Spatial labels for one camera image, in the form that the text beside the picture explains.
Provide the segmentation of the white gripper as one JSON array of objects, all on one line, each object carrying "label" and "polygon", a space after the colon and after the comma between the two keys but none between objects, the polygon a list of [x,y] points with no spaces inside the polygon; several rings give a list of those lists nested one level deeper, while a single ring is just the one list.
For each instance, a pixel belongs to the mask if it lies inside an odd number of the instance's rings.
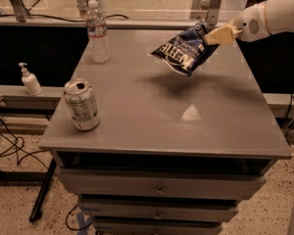
[{"label": "white gripper", "polygon": [[245,42],[253,42],[270,36],[266,23],[266,3],[246,8],[236,19],[220,23],[204,36],[208,45],[226,44],[237,37]]}]

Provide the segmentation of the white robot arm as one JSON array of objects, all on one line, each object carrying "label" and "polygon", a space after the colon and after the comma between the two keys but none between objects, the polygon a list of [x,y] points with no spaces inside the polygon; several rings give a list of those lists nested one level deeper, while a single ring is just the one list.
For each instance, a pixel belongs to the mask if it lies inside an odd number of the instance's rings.
[{"label": "white robot arm", "polygon": [[248,0],[221,0],[221,20],[204,36],[208,45],[234,39],[253,42],[294,32],[294,0],[267,0],[245,8]]}]

